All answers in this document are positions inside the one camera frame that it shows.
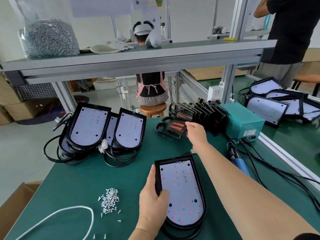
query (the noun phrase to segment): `hand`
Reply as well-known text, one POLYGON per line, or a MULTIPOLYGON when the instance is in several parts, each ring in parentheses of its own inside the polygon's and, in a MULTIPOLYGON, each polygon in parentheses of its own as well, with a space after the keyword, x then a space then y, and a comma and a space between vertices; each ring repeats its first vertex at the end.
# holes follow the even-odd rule
POLYGON ((206 131, 202 125, 186 122, 187 134, 186 136, 189 138, 190 142, 193 145, 193 150, 198 153, 201 145, 208 144, 206 131))
POLYGON ((139 200, 139 220, 136 229, 148 232, 154 239, 165 222, 169 204, 169 191, 164 189, 158 197, 155 189, 156 168, 152 165, 139 200))

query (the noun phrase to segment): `dark round mat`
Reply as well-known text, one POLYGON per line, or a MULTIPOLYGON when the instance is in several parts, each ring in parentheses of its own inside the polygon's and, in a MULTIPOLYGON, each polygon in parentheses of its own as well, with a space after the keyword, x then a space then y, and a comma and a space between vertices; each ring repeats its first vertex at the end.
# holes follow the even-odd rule
MULTIPOLYGON (((77 103, 89 102, 89 98, 82 95, 76 95, 74 96, 74 99, 77 103)), ((52 103, 46 105, 46 107, 40 113, 38 113, 37 116, 34 117, 33 119, 20 120, 20 121, 17 121, 16 123, 19 125, 38 125, 38 124, 53 121, 57 117, 61 118, 65 114, 66 114, 66 111, 64 110, 59 99, 55 99, 52 103)))

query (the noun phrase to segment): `black connector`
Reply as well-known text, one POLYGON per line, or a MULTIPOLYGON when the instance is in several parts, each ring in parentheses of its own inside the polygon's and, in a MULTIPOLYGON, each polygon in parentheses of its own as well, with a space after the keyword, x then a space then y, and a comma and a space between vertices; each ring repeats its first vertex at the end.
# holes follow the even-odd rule
POLYGON ((247 144, 248 146, 252 146, 252 143, 246 138, 246 137, 243 137, 240 139, 241 141, 243 141, 245 144, 247 144))

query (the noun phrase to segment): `black hair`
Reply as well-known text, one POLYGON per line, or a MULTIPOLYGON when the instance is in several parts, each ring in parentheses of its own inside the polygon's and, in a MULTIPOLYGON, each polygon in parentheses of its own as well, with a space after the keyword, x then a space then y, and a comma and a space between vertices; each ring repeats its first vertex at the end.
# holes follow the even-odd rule
MULTIPOLYGON (((154 29, 155 27, 153 26, 152 23, 150 23, 149 21, 144 21, 143 24, 149 24, 151 26, 152 29, 154 29)), ((138 26, 141 25, 141 22, 136 22, 133 26, 133 31, 134 29, 138 26)), ((139 40, 140 42, 146 42, 146 39, 148 37, 149 34, 144 34, 144 35, 134 35, 136 37, 137 40, 139 40)))

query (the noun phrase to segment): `wooden stool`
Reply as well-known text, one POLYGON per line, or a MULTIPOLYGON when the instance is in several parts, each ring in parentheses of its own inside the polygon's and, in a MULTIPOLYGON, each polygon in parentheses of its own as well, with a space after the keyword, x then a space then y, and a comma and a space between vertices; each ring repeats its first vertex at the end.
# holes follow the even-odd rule
POLYGON ((149 119, 151 118, 153 115, 159 115, 160 117, 164 117, 164 111, 166 110, 167 105, 166 103, 163 104, 158 104, 158 105, 154 105, 154 106, 144 106, 141 105, 140 106, 140 111, 142 113, 146 114, 146 118, 149 119))
POLYGON ((298 74, 294 79, 292 89, 298 90, 301 83, 315 83, 312 96, 316 97, 320 87, 320 75, 301 75, 298 74))

